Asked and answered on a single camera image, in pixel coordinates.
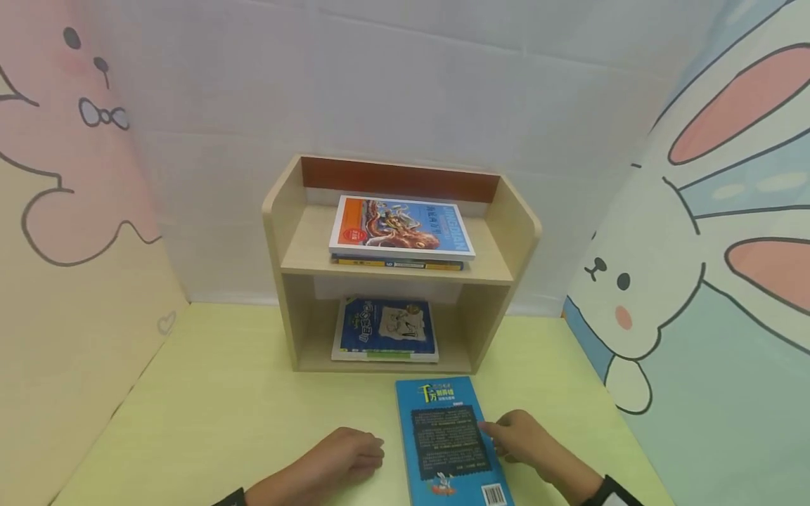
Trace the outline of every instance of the book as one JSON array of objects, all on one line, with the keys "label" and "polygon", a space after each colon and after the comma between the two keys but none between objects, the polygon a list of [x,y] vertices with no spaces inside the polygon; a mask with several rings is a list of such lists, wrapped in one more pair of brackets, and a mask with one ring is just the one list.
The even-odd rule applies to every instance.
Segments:
[{"label": "book", "polygon": [[464,262],[475,250],[455,204],[342,195],[330,253]]},{"label": "book", "polygon": [[358,257],[332,253],[332,263],[343,266],[404,267],[407,269],[464,270],[464,262],[453,260],[415,260],[413,258]]},{"label": "book", "polygon": [[439,361],[430,303],[348,297],[340,301],[333,360]]},{"label": "book", "polygon": [[514,506],[469,377],[396,389],[412,506]]}]

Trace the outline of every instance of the pink cheek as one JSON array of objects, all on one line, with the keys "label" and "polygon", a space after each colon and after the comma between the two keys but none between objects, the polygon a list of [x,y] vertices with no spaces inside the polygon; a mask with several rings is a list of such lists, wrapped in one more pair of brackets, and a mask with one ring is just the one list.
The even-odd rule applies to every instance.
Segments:
[{"label": "pink cheek", "polygon": [[624,306],[616,306],[616,323],[624,330],[633,328],[633,318]]},{"label": "pink cheek", "polygon": [[76,53],[74,49],[71,49],[70,51],[71,53],[61,51],[54,54],[54,62],[65,74],[74,76],[86,74],[90,70],[90,63],[85,62],[84,58],[82,58],[80,54]]}]

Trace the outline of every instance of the light green table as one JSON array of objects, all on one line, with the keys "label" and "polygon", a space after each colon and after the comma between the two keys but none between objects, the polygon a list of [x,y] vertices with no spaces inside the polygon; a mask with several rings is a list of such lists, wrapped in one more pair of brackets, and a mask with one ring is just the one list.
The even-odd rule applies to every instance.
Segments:
[{"label": "light green table", "polygon": [[[54,506],[207,506],[346,425],[386,440],[385,465],[335,503],[410,504],[394,381],[295,373],[277,308],[192,304]],[[507,317],[473,384],[484,414],[523,408],[648,506],[672,505],[562,320]],[[524,466],[515,500],[564,504]]]}]

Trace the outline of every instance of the barcode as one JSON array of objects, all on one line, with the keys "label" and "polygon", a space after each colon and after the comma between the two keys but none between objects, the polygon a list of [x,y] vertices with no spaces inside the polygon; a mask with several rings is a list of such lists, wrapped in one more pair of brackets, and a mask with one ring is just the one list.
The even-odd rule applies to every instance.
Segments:
[{"label": "barcode", "polygon": [[486,501],[487,506],[509,506],[506,503],[504,490],[501,488],[500,483],[484,485],[481,487],[481,491],[484,493],[484,501]]}]

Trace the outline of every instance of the bow tie drawing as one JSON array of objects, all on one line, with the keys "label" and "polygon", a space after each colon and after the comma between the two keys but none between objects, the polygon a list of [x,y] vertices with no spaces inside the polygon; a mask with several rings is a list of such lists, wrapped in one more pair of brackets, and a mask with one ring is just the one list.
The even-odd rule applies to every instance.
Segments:
[{"label": "bow tie drawing", "polygon": [[130,120],[126,117],[123,107],[116,107],[112,111],[97,108],[88,98],[79,99],[79,113],[82,115],[84,124],[90,127],[98,126],[101,123],[109,125],[113,123],[121,130],[130,129]]}]

